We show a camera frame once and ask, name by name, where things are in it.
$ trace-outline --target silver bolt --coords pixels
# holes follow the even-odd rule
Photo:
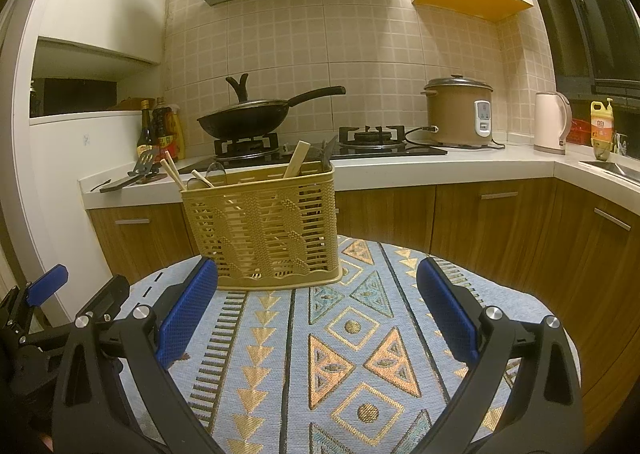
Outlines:
[[[149,312],[151,312],[149,306],[137,306],[133,310],[133,317],[142,320],[148,317]]]
[[[558,317],[554,317],[553,315],[549,315],[546,319],[545,319],[545,323],[547,326],[549,326],[550,328],[556,329],[560,327],[560,320],[558,319]]]
[[[81,315],[76,319],[76,328],[84,328],[89,323],[87,315]]]
[[[503,316],[502,310],[495,306],[489,306],[484,312],[491,320],[500,320]]]

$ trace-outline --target wok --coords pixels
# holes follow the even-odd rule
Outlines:
[[[302,93],[289,100],[247,100],[245,73],[236,82],[226,79],[238,95],[239,102],[221,111],[198,118],[198,122],[208,134],[219,140],[240,140],[262,136],[275,130],[286,118],[289,108],[315,98],[344,95],[343,86],[320,88]]]

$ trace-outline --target sink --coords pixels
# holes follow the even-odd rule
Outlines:
[[[636,185],[640,185],[640,171],[638,170],[629,169],[629,167],[618,165],[617,163],[610,161],[582,161],[581,163],[597,167],[603,171],[613,174],[613,176],[617,176],[619,178],[626,179],[631,183],[635,183]]]

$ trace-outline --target basket base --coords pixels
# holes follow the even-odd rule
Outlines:
[[[312,272],[309,275],[287,275],[283,278],[218,278],[218,290],[223,291],[265,291],[265,290],[293,290],[294,288],[312,288],[324,284],[333,284],[342,278],[342,267],[339,266],[332,272]]]

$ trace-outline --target beige basket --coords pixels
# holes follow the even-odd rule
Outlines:
[[[209,176],[214,188],[182,192],[198,250],[218,267],[219,290],[278,290],[342,278],[334,169],[303,163]]]

